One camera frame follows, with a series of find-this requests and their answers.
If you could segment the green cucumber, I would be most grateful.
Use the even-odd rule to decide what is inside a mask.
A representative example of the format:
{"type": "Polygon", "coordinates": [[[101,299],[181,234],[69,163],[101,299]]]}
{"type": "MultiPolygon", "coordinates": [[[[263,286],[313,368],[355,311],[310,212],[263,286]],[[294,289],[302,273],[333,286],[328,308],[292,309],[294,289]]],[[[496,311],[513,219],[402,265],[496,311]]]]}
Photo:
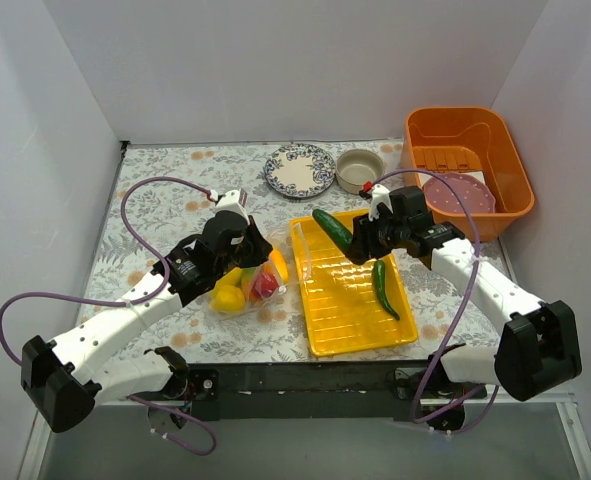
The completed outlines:
{"type": "Polygon", "coordinates": [[[314,209],[312,217],[336,247],[346,254],[353,240],[351,231],[337,218],[322,209],[314,209]]]}

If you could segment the green red mango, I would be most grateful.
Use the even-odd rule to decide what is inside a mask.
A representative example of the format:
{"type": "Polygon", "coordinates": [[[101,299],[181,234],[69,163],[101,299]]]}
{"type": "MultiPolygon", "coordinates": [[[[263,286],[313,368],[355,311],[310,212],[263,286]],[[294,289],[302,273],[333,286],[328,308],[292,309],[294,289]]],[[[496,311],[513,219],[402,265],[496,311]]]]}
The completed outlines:
{"type": "Polygon", "coordinates": [[[256,267],[245,268],[242,270],[240,277],[240,288],[248,302],[256,302],[258,300],[257,292],[254,289],[256,280],[256,267]]]}

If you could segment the green chili pepper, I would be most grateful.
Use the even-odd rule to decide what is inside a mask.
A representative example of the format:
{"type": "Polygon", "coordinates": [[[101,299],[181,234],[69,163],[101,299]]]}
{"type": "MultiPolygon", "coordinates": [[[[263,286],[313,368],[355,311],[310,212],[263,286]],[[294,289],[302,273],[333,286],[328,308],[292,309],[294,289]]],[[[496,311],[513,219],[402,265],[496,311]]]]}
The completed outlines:
{"type": "Polygon", "coordinates": [[[400,316],[393,308],[388,300],[386,293],[386,265],[381,259],[378,259],[372,269],[372,285],[374,287],[375,296],[382,309],[392,316],[395,320],[399,321],[400,316]]]}

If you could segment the red pomegranate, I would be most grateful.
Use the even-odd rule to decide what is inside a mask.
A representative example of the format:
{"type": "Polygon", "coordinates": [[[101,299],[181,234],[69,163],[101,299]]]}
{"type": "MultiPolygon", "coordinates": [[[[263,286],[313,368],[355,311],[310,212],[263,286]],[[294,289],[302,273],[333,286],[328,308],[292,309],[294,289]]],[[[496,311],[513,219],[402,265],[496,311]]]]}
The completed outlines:
{"type": "Polygon", "coordinates": [[[259,299],[264,300],[270,298],[279,287],[279,282],[275,276],[266,272],[261,272],[256,277],[253,290],[259,299]]]}

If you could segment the clear zip top bag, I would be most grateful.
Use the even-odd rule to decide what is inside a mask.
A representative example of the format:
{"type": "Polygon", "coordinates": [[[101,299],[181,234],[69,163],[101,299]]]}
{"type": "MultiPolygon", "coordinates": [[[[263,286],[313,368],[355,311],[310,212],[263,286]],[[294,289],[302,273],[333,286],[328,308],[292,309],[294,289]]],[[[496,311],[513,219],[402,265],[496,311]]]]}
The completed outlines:
{"type": "Polygon", "coordinates": [[[266,239],[272,250],[268,260],[257,267],[234,267],[205,295],[204,311],[228,319],[268,307],[299,284],[296,272],[295,240],[304,240],[301,221],[270,232],[266,239]]]}

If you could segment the yellow pear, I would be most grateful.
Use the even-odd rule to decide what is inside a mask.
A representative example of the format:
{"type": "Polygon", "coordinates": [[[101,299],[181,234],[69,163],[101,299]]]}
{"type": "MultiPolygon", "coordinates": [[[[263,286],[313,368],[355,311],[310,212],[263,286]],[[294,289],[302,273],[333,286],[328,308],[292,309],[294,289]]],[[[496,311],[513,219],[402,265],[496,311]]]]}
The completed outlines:
{"type": "Polygon", "coordinates": [[[245,303],[244,293],[239,287],[223,285],[212,296],[210,307],[217,312],[236,313],[244,310],[245,303]]]}

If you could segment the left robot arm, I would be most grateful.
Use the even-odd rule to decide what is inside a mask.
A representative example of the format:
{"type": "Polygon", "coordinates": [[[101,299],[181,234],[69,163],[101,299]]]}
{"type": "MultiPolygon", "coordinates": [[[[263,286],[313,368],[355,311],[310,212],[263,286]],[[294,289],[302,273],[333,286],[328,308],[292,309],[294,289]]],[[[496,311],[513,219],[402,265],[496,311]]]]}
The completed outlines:
{"type": "Polygon", "coordinates": [[[271,250],[252,217],[216,213],[124,295],[125,306],[106,309],[50,341],[28,340],[21,356],[23,390],[55,433],[81,423],[95,406],[133,393],[180,398],[189,367],[169,347],[112,367],[106,363],[157,321],[211,291],[233,268],[268,261],[271,250]]]}

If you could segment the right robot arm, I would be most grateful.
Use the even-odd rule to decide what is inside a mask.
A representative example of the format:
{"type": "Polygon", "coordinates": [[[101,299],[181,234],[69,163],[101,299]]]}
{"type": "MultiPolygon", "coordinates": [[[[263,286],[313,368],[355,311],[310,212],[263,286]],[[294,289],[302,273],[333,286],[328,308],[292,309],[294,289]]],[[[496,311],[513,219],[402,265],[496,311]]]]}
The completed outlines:
{"type": "Polygon", "coordinates": [[[434,220],[419,188],[368,183],[360,195],[369,211],[354,219],[346,257],[361,265],[405,250],[468,296],[500,335],[497,347],[446,347],[427,373],[435,395],[450,397],[464,383],[492,384],[526,401],[581,374],[575,315],[566,303],[541,300],[483,260],[461,230],[434,220]]]}

